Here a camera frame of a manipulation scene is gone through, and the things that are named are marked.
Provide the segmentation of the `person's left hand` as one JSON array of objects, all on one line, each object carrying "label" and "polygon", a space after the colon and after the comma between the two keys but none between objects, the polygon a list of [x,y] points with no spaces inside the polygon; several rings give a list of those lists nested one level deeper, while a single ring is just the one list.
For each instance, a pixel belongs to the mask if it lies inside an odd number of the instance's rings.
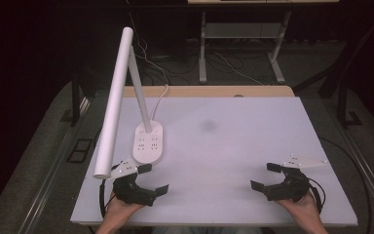
[{"label": "person's left hand", "polygon": [[106,208],[104,221],[116,227],[124,226],[131,216],[142,208],[143,205],[127,204],[119,200],[116,195],[112,193]]}]

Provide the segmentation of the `white desk lamp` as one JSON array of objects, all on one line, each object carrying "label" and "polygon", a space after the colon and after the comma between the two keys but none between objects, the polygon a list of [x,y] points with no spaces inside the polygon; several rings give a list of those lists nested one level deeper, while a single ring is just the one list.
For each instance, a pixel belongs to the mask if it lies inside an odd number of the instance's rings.
[{"label": "white desk lamp", "polygon": [[132,47],[132,37],[133,30],[130,27],[125,27],[122,32],[102,130],[97,144],[93,176],[98,179],[117,178],[120,175],[112,172],[111,166],[114,158],[127,73],[131,76],[142,119],[142,123],[135,129],[132,159],[139,164],[154,164],[161,158],[164,150],[164,128],[148,114]]}]

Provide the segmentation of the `black metal stand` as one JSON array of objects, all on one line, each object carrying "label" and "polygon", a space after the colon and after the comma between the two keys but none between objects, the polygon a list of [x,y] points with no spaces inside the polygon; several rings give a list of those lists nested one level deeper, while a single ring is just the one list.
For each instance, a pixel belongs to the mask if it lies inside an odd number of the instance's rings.
[{"label": "black metal stand", "polygon": [[83,109],[85,98],[91,98],[94,95],[94,87],[91,79],[83,72],[75,72],[71,77],[71,102],[70,110],[65,111],[61,122],[68,122],[71,127],[78,123]]},{"label": "black metal stand", "polygon": [[355,32],[347,40],[341,56],[312,78],[294,86],[298,93],[320,81],[322,98],[337,97],[336,116],[344,127],[358,123],[348,107],[348,91],[353,91],[374,114],[374,13],[353,21]]}]

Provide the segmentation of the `person's right hand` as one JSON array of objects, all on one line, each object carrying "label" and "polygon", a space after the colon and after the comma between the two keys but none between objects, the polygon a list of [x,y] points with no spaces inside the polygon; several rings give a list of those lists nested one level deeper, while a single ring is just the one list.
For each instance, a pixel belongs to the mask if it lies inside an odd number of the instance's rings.
[{"label": "person's right hand", "polygon": [[278,200],[277,204],[287,210],[300,227],[308,228],[320,223],[316,200],[310,192],[298,202]]}]

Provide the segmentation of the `grey metal desk frame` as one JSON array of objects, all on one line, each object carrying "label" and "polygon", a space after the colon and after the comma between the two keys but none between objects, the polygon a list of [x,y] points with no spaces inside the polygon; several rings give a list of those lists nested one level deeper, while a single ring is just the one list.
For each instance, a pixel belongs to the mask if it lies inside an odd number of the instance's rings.
[{"label": "grey metal desk frame", "polygon": [[209,22],[206,19],[207,10],[202,10],[200,55],[199,55],[199,82],[207,82],[206,72],[206,40],[207,39],[273,39],[275,47],[267,54],[270,66],[279,84],[285,79],[281,72],[278,56],[281,44],[292,15],[292,8],[331,6],[340,0],[187,0],[190,6],[209,7],[284,7],[281,20],[274,22]]}]

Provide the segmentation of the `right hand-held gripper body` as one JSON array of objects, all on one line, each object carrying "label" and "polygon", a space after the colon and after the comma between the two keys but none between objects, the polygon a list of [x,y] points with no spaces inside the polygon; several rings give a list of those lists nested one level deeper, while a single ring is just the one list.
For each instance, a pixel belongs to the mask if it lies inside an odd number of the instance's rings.
[{"label": "right hand-held gripper body", "polygon": [[263,194],[269,201],[291,199],[293,202],[298,202],[308,191],[312,191],[316,201],[320,202],[318,190],[311,185],[312,180],[302,172],[302,169],[325,166],[326,161],[291,155],[287,161],[279,165],[282,166],[280,173],[284,174],[284,181],[279,184],[264,185]]}]

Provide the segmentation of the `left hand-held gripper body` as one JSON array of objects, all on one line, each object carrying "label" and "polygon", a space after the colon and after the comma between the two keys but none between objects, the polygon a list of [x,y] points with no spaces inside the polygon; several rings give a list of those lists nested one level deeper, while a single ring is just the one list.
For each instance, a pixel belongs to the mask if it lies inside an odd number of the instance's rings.
[{"label": "left hand-held gripper body", "polygon": [[113,192],[116,197],[127,204],[139,204],[151,207],[157,196],[155,191],[145,189],[136,184],[140,175],[139,165],[132,157],[128,157],[112,169]]}]

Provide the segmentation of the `black floor frame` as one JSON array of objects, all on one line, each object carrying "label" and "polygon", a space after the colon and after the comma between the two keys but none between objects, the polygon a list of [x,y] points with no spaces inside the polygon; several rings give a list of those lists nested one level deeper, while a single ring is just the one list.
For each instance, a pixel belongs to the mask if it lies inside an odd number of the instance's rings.
[{"label": "black floor frame", "polygon": [[72,164],[81,164],[86,161],[93,140],[91,138],[78,138],[69,153],[66,161]]}]

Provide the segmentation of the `white table mat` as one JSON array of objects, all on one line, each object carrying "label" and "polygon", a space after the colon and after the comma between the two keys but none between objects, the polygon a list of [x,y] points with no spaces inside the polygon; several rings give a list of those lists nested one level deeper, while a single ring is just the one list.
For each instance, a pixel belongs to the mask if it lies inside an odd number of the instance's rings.
[{"label": "white table mat", "polygon": [[168,193],[134,214],[130,226],[290,226],[291,216],[250,182],[282,182],[266,165],[291,155],[326,161],[303,171],[325,191],[323,223],[357,223],[299,98],[165,97],[147,103],[164,127],[164,151],[136,182],[148,189],[168,184]]}]

